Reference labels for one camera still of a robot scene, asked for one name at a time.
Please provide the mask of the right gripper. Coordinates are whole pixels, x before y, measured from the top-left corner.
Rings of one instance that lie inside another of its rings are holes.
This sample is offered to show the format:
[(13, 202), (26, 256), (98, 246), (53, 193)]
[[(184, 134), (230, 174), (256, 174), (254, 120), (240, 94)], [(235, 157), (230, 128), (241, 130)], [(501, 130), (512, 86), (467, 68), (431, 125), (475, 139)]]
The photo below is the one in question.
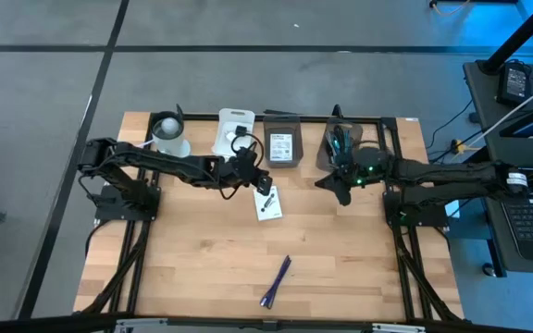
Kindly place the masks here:
[(374, 147), (362, 147), (353, 152), (352, 160), (341, 169), (315, 182), (324, 190), (333, 190), (342, 206), (351, 203), (351, 187), (384, 181), (390, 169), (391, 155)]

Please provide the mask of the white box with label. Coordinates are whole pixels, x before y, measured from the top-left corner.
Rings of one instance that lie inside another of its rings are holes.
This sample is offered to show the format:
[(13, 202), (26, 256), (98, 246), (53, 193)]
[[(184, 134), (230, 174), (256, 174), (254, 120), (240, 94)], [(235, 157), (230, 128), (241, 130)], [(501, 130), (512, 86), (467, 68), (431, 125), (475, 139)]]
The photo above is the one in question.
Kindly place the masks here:
[(270, 135), (270, 160), (290, 162), (293, 159), (293, 137), (291, 134), (273, 133)]

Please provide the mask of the white box with black print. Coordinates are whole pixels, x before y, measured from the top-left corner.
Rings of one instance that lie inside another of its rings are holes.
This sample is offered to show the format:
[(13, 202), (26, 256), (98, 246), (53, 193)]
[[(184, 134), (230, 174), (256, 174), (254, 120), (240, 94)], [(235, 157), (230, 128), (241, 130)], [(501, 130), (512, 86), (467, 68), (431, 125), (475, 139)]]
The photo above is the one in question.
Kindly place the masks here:
[(272, 186), (268, 195), (254, 190), (254, 204), (257, 219), (262, 221), (283, 218), (278, 188)]

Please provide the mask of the grey translucent bin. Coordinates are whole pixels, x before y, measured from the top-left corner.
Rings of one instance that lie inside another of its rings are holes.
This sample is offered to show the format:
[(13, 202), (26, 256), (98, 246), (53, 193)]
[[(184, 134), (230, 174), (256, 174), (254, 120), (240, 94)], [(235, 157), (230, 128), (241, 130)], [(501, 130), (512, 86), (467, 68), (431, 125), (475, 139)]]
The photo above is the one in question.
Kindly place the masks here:
[(360, 125), (336, 117), (329, 119), (316, 156), (316, 167), (331, 172), (349, 164), (362, 134)]
[[(300, 118), (295, 115), (267, 115), (263, 118), (266, 163), (271, 168), (297, 167), (304, 156)], [(290, 162), (270, 160), (270, 135), (273, 133), (291, 134), (293, 137), (293, 159)]]

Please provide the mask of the white plastic bin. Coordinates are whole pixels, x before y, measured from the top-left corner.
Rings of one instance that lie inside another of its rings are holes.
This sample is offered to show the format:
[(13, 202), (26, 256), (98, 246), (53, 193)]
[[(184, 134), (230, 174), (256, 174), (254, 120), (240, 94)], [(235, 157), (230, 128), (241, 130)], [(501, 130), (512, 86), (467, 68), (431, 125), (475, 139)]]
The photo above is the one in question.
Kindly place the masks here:
[[(218, 126), (212, 152), (223, 157), (232, 157), (241, 147), (248, 147), (254, 140), (251, 134), (254, 132), (255, 113), (250, 110), (222, 108), (218, 113)], [(233, 142), (226, 139), (230, 132), (235, 133), (238, 125), (247, 128), (247, 133), (237, 136)]]

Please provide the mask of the white cup with ball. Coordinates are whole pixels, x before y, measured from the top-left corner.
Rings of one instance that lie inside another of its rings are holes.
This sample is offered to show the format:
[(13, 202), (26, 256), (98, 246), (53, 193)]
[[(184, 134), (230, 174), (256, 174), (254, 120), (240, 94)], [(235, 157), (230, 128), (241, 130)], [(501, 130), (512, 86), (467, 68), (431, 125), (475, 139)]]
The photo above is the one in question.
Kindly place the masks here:
[(183, 114), (163, 111), (152, 116), (152, 137), (162, 154), (186, 157), (191, 152), (190, 143), (184, 138)]

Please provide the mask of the black desk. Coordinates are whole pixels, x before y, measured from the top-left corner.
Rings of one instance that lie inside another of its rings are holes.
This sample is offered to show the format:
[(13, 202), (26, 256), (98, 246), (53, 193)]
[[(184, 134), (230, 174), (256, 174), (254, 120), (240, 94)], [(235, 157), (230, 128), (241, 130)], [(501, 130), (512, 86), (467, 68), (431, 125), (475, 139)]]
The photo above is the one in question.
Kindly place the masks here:
[[(464, 73), (480, 126), (487, 129), (511, 108), (496, 102), (494, 95), (498, 79), (482, 73), (478, 63), (465, 63)], [(533, 167), (533, 139), (503, 138), (494, 130), (484, 138), (484, 142), (484, 147), (467, 158), (469, 162), (501, 160), (519, 167)], [(533, 259), (527, 259), (518, 252), (502, 204), (490, 198), (485, 198), (483, 204), (490, 232), (487, 239), (490, 261), (482, 266), (485, 275), (505, 278), (509, 272), (533, 273)]]

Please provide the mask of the white rod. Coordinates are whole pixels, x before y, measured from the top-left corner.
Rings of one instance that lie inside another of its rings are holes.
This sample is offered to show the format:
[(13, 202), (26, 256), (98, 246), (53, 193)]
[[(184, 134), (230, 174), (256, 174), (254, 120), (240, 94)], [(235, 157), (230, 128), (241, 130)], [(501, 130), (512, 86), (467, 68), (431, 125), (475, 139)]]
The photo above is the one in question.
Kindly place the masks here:
[(500, 131), (521, 119), (524, 108), (514, 109), (494, 99), (498, 78), (482, 73), (473, 63), (465, 64), (465, 81), (472, 97), (472, 105), (479, 116), (481, 130), (463, 140), (475, 154), (488, 153), (492, 160), (519, 165), (533, 165), (533, 139), (501, 137)]

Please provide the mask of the black power adapter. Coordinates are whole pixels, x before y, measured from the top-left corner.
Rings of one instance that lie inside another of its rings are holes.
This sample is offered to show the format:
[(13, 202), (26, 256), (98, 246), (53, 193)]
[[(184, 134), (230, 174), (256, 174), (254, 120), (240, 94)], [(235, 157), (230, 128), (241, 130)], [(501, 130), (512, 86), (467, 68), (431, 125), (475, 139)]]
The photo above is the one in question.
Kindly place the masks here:
[(531, 68), (520, 61), (502, 66), (496, 101), (502, 105), (518, 106), (529, 96)]

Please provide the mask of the black pole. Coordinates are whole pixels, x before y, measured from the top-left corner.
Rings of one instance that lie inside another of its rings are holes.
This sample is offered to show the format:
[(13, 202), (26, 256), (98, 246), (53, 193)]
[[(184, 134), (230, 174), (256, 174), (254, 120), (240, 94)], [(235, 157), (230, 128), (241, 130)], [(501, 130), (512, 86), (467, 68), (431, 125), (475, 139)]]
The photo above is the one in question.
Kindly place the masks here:
[(504, 63), (533, 36), (533, 13), (486, 61), (478, 61), (478, 67), (486, 75), (495, 75)]

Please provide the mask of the black rig crossbar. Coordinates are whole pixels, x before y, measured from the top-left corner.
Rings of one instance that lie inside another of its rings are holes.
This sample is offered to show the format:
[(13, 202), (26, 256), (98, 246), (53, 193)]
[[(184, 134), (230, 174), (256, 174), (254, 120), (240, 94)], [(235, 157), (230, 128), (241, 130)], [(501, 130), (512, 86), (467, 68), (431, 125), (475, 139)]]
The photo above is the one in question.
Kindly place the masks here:
[(276, 332), (283, 329), (358, 330), (363, 333), (533, 333), (509, 327), (476, 325), (467, 321), (412, 319), (403, 323), (281, 319), (218, 319), (145, 317), (129, 313), (72, 314), (0, 321), (0, 333), (93, 333), (140, 327), (236, 327)]

